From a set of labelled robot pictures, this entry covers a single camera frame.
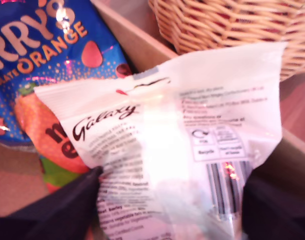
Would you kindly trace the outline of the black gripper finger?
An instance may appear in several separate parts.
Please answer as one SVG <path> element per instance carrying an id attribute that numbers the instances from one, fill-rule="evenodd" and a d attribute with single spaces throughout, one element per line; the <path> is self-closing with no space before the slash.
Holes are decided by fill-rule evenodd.
<path id="1" fill-rule="evenodd" d="M 305 199 L 254 173 L 243 189 L 241 215 L 249 240 L 305 240 Z"/>
<path id="2" fill-rule="evenodd" d="M 9 240 L 83 240 L 96 207 L 102 167 L 12 213 Z"/>

